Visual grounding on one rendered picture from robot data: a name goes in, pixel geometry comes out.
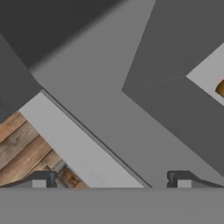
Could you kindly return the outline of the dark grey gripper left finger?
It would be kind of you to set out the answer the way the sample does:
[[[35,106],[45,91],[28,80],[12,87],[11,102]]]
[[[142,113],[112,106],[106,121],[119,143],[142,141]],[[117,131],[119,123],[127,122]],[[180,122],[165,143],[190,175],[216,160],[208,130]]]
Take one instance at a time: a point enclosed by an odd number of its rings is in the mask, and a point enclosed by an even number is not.
[[[56,188],[56,178],[56,171],[34,171],[23,179],[1,185],[1,188]]]

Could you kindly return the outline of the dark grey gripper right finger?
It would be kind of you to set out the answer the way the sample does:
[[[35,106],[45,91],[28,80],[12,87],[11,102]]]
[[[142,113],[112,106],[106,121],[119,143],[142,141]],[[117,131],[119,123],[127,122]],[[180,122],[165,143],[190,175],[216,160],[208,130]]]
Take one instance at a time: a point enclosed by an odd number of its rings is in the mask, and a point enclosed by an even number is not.
[[[168,171],[167,179],[168,188],[224,188],[224,185],[201,179],[190,171]]]

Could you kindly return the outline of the dark grey fridge drawer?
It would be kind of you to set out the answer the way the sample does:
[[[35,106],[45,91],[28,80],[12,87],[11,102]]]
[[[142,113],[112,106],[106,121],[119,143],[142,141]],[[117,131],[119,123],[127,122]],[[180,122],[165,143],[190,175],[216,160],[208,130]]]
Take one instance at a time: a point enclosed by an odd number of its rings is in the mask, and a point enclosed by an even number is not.
[[[224,176],[224,107],[187,78],[224,43],[224,0],[156,0],[122,91]]]

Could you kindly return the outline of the brown potato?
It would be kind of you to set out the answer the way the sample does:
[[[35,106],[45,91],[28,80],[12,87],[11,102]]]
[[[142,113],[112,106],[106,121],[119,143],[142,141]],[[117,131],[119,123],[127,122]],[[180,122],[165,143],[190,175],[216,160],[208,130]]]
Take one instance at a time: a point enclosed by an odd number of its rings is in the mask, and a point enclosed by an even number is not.
[[[215,92],[224,98],[224,80],[217,85]]]

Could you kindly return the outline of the grey fridge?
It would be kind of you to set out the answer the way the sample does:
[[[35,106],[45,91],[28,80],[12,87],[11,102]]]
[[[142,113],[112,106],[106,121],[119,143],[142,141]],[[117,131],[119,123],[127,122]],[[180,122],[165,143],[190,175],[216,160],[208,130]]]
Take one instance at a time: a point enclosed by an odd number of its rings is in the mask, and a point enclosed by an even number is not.
[[[42,91],[26,119],[90,187],[163,188],[168,171],[224,186],[224,176],[124,92],[156,0],[125,0],[34,71]],[[206,92],[224,69],[221,44],[187,78]]]

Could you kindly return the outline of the dark grey fridge door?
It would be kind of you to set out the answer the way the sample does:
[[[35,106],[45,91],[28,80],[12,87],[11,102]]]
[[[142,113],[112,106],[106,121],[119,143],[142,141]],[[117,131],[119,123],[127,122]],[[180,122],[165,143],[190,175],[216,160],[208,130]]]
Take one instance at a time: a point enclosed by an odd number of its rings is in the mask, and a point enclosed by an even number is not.
[[[31,70],[125,0],[0,0],[0,123],[42,87]]]

